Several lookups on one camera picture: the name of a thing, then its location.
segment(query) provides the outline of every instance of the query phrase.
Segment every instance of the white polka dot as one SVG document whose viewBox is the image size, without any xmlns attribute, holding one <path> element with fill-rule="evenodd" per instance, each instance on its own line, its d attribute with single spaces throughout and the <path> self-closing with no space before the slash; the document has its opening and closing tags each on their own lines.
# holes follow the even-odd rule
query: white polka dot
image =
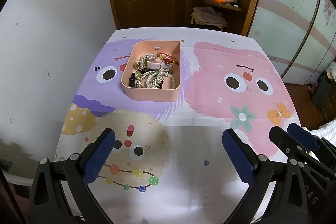
<svg viewBox="0 0 336 224">
<path fill-rule="evenodd" d="M 238 117 L 242 122 L 246 121 L 246 115 L 244 113 L 239 113 Z"/>
</svg>

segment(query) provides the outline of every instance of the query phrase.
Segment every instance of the cartoon print tablecloth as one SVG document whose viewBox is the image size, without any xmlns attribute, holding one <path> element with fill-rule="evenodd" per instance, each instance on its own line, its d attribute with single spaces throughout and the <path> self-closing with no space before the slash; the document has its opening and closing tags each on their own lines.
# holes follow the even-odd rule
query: cartoon print tablecloth
<svg viewBox="0 0 336 224">
<path fill-rule="evenodd" d="M 120 83 L 133 45 L 149 39 L 181 41 L 174 103 L 131 100 Z M 55 160 L 112 128 L 115 147 L 89 187 L 114 223 L 222 224 L 248 188 L 222 147 L 223 131 L 233 128 L 257 154 L 286 161 L 268 132 L 292 122 L 300 124 L 293 103 L 254 39 L 192 28 L 117 30 L 78 88 Z"/>
</svg>

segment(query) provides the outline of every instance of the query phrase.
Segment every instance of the wooden shelf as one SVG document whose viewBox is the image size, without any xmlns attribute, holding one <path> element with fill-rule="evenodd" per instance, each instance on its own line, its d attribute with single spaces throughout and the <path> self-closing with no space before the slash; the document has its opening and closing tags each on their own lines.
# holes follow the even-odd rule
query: wooden shelf
<svg viewBox="0 0 336 224">
<path fill-rule="evenodd" d="M 206 4 L 211 5 L 211 6 L 221 7 L 221 8 L 224 8 L 224 9 L 230 9 L 230 10 L 234 10 L 234 11 L 238 11 L 238 12 L 243 12 L 244 11 L 243 8 L 233 6 L 229 3 L 220 4 L 218 2 L 214 2 L 214 0 L 202 0 L 202 1 L 205 2 Z"/>
</svg>

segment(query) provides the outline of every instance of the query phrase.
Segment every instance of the white wall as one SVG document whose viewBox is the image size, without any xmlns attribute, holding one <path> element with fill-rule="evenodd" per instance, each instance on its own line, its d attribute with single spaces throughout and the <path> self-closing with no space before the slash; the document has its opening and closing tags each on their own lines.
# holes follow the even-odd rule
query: white wall
<svg viewBox="0 0 336 224">
<path fill-rule="evenodd" d="M 31 178 L 115 30 L 109 0 L 8 0 L 0 13 L 0 158 Z"/>
</svg>

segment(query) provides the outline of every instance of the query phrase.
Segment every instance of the string of colorful balls print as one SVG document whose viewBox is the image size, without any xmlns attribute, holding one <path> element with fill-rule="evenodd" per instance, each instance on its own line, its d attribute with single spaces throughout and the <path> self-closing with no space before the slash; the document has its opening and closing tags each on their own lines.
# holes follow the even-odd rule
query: string of colorful balls print
<svg viewBox="0 0 336 224">
<path fill-rule="evenodd" d="M 153 175 L 152 173 L 150 173 L 150 172 L 142 171 L 142 170 L 139 169 L 139 168 L 135 168 L 135 169 L 133 169 L 133 171 L 125 171 L 125 170 L 120 170 L 119 166 L 116 165 L 116 164 L 112 164 L 112 165 L 104 164 L 104 166 L 107 166 L 107 167 L 110 168 L 110 173 L 111 173 L 112 175 L 117 175 L 119 172 L 132 173 L 133 177 L 136 178 L 136 179 L 141 178 L 141 177 L 143 176 L 144 173 L 145 173 L 145 174 L 148 174 L 148 175 L 151 175 L 151 177 L 150 177 L 149 180 L 148 180 L 148 183 L 149 183 L 149 184 L 146 185 L 146 186 L 141 185 L 141 186 L 139 186 L 139 187 L 130 186 L 130 185 L 128 185 L 128 184 L 121 184 L 121 183 L 118 183 L 118 182 L 114 181 L 114 180 L 113 180 L 112 178 L 110 178 L 110 177 L 104 177 L 104 176 L 99 175 L 99 177 L 105 179 L 105 181 L 106 181 L 107 184 L 112 184 L 112 183 L 118 184 L 118 185 L 122 186 L 123 189 L 124 189 L 125 191 L 129 190 L 129 188 L 133 188 L 133 189 L 138 189 L 140 193 L 144 193 L 144 192 L 146 191 L 146 188 L 147 188 L 147 187 L 149 187 L 149 186 L 151 186 L 151 185 L 153 185 L 153 186 L 154 186 L 154 185 L 158 185 L 158 183 L 159 183 L 159 178 L 158 178 L 158 177 L 154 176 L 154 175 Z"/>
</svg>

